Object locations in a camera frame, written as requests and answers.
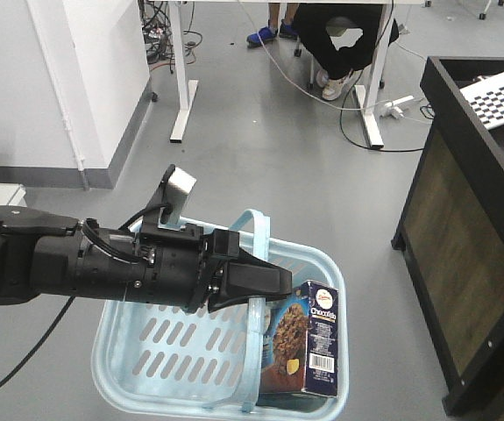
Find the gray floor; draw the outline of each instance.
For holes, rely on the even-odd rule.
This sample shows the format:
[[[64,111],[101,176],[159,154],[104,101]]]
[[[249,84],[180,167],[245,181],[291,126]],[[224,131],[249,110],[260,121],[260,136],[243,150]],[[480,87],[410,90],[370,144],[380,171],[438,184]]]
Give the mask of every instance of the gray floor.
[[[504,56],[504,7],[492,5],[480,21],[483,4],[398,6],[398,20],[410,30],[399,44],[423,56]],[[246,9],[262,25],[266,6]],[[146,203],[169,163],[180,166],[198,180],[184,216],[228,225],[242,210],[256,208],[271,216],[273,237],[319,248],[340,267],[348,296],[351,393],[338,419],[447,419],[444,378],[404,261],[390,246],[420,154],[366,151],[348,143],[338,111],[292,88],[263,51],[246,49],[251,27],[238,4],[197,4],[193,29],[204,41],[188,68],[200,84],[184,142],[168,142],[176,85],[167,67],[159,68],[153,87],[160,100],[117,187],[28,189],[28,205],[118,226]],[[303,85],[309,58],[293,57],[293,47],[280,40],[269,49]],[[420,96],[423,65],[417,55],[392,46],[380,99]],[[422,120],[417,108],[407,116]],[[363,142],[355,113],[346,113],[344,129]],[[429,126],[386,119],[380,129],[386,149],[403,149],[422,146]],[[43,296],[0,309],[0,378],[64,301]],[[102,307],[88,299],[74,303],[34,359],[0,390],[0,420],[151,419],[114,409],[92,382],[90,352]]]

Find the white sneaker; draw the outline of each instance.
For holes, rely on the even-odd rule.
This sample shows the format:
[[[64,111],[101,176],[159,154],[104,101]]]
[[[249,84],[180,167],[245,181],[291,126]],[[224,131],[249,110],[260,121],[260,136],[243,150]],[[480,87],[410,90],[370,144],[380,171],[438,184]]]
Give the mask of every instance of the white sneaker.
[[[333,101],[338,99],[343,92],[344,86],[350,81],[353,71],[348,75],[343,76],[341,79],[328,79],[328,83],[323,88],[322,98],[326,101]]]
[[[324,88],[329,79],[330,76],[328,75],[328,72],[326,72],[323,68],[320,68],[320,70],[318,70],[318,73],[316,73],[316,84],[320,88]]]

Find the person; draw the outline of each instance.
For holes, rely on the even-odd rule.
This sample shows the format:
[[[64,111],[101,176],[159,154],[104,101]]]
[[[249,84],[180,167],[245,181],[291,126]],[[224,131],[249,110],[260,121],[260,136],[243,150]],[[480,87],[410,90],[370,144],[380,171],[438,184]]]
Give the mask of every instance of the person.
[[[326,101],[339,98],[353,72],[372,63],[381,13],[381,4],[300,4],[292,27],[322,66],[316,74],[316,83],[323,88],[322,98]],[[335,48],[326,25],[336,17],[348,18],[362,30],[353,46]],[[399,36],[394,20],[388,42],[396,41]]]
[[[280,29],[278,29],[280,3],[270,3],[267,26],[249,35],[245,39],[248,41],[248,47],[255,48],[256,46],[261,46],[261,40],[263,40],[264,44],[271,42],[277,38],[277,34],[279,34],[282,38],[296,40],[296,31],[291,26],[293,18],[295,17],[296,9],[298,9],[298,3],[287,3],[285,17],[281,20]]]

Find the cereal box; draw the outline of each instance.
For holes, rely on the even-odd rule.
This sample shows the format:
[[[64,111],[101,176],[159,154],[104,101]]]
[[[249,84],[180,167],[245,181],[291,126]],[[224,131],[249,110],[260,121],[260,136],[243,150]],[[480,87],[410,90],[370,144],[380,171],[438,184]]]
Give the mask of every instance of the cereal box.
[[[337,291],[313,281],[270,303],[260,394],[337,395]]]

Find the plastic basket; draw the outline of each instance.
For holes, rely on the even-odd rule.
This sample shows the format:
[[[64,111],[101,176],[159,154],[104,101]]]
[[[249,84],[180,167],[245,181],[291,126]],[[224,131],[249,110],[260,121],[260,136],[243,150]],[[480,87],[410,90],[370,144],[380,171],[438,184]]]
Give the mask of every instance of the plastic basket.
[[[289,395],[256,405],[264,299],[193,315],[165,305],[108,301],[92,351],[92,375],[110,404],[132,413],[258,421],[330,421],[342,411],[349,392],[343,276],[325,253],[270,239],[269,217],[256,210],[244,212],[230,228],[239,231],[249,220],[253,234],[240,233],[245,250],[290,270],[295,286],[315,280],[338,289],[338,397]],[[224,228],[188,218],[178,225],[186,223],[205,232]]]

